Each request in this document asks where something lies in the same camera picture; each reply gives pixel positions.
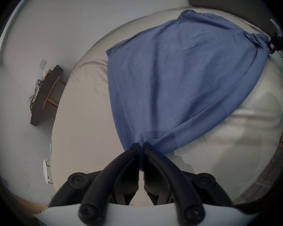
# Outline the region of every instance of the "white wall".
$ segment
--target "white wall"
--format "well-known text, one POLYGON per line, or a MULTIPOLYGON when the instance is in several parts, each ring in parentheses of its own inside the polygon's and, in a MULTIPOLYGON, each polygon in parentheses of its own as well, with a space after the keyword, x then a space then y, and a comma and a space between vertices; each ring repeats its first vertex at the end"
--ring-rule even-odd
POLYGON ((48 203, 42 161, 49 158, 52 116, 30 125, 28 98, 43 70, 60 65, 67 80, 78 60, 120 25, 188 0, 29 0, 16 19, 0 64, 0 174, 15 195, 48 203))

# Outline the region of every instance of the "wall outlet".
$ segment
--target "wall outlet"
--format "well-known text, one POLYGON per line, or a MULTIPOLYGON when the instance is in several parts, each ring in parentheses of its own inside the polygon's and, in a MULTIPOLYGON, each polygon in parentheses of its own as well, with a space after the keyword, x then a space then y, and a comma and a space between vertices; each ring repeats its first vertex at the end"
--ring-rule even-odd
POLYGON ((45 64, 46 64, 45 59, 42 59, 41 64, 39 65, 39 68, 42 70, 44 68, 45 64))

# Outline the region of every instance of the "blue cloth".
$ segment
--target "blue cloth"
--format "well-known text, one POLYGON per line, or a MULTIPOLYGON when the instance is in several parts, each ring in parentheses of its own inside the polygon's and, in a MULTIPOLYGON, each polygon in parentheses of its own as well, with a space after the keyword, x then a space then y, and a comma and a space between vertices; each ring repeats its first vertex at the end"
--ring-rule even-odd
POLYGON ((111 109, 124 150, 169 153, 226 119, 252 91, 268 38, 223 17, 185 10, 107 50, 111 109))

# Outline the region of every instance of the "bed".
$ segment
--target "bed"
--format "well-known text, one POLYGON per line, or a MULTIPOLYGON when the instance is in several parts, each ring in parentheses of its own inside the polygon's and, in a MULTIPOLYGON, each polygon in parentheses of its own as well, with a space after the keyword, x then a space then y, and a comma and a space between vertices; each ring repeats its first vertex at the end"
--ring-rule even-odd
MULTIPOLYGON (((70 174, 102 170, 123 152, 111 112, 106 50, 138 32, 176 19, 186 9, 191 7, 126 23, 97 42, 77 63, 61 97, 52 132, 51 173, 56 191, 70 174)), ((247 32, 260 32, 229 13, 192 9, 222 16, 247 32)), ((269 164, 282 133, 283 72, 268 59, 257 85, 234 113, 167 156, 183 171, 212 174, 234 201, 269 164)), ((151 205, 145 197, 139 190, 131 205, 151 205)))

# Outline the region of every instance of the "white fabric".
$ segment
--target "white fabric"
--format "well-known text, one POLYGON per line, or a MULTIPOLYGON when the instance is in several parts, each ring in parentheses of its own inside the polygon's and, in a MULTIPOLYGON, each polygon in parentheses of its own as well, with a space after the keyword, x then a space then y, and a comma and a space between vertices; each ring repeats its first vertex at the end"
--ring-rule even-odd
MULTIPOLYGON (((95 44, 78 62, 61 97, 52 134, 51 172, 58 190, 74 172, 102 170, 123 152, 109 101, 106 50, 145 29, 176 19, 187 8, 167 10, 131 21, 95 44)), ((244 20, 203 8, 257 33, 244 20)), ((283 74, 268 60, 243 104, 224 122, 168 157, 184 171, 210 173, 232 200, 267 166, 283 132, 283 74)), ((150 205, 143 187, 132 205, 150 205)))

